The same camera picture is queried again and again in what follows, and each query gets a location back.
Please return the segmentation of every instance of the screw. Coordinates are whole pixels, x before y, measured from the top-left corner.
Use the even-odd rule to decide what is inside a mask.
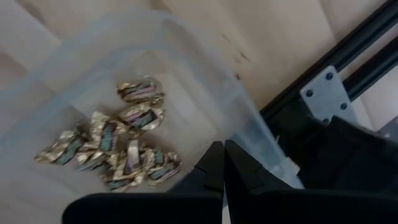
[[[307,97],[311,97],[313,95],[313,91],[312,90],[307,90],[307,92],[305,92],[305,95]]]
[[[326,74],[326,79],[327,80],[331,80],[333,78],[333,74],[332,73],[327,73]]]
[[[342,109],[342,110],[347,109],[347,104],[346,104],[346,103],[342,103],[342,104],[340,105],[340,109]]]

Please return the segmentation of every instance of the gold candy wrapper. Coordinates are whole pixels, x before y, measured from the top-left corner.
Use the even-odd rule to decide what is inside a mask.
[[[148,185],[156,186],[180,171],[181,160],[176,153],[168,152],[164,157],[165,163],[162,166],[149,170]]]
[[[127,103],[145,101],[156,103],[164,97],[160,82],[154,78],[143,78],[132,83],[120,83],[118,95]]]
[[[142,146],[142,168],[148,185],[156,186],[180,171],[181,160],[174,152],[164,153],[158,147]]]
[[[116,150],[119,135],[126,131],[127,127],[122,122],[96,111],[91,117],[91,141],[87,142],[85,147],[110,153]]]
[[[130,141],[127,152],[120,152],[113,159],[108,159],[108,164],[109,169],[103,175],[105,181],[131,179],[142,172],[138,140]]]
[[[130,106],[119,113],[119,117],[133,132],[141,133],[158,127],[163,120],[164,110],[161,107],[161,102],[155,105],[145,102]]]
[[[78,152],[77,155],[77,171],[93,170],[106,160],[107,156],[102,151]]]
[[[78,131],[64,131],[53,146],[39,152],[34,159],[36,162],[64,165],[75,156],[86,141],[87,138]]]
[[[112,192],[125,192],[130,187],[137,187],[144,180],[144,173],[137,174],[134,178],[106,182],[105,185]]]

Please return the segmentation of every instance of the clear plastic container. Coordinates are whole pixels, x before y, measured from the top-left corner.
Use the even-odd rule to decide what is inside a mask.
[[[126,104],[116,84],[144,75],[162,82],[165,118],[143,138],[180,154],[181,172],[153,189],[166,191],[186,175],[213,141],[233,139],[266,169],[301,187],[242,85],[198,32],[157,11],[109,15],[65,42],[40,68],[0,92],[0,192],[3,223],[57,223],[63,209],[106,189],[96,172],[38,164],[34,155],[64,129],[96,110]]]

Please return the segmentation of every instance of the silver corner bracket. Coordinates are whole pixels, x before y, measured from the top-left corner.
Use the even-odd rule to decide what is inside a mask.
[[[300,90],[313,117],[329,123],[332,116],[338,116],[357,124],[354,109],[341,82],[340,75],[333,66],[324,69]]]

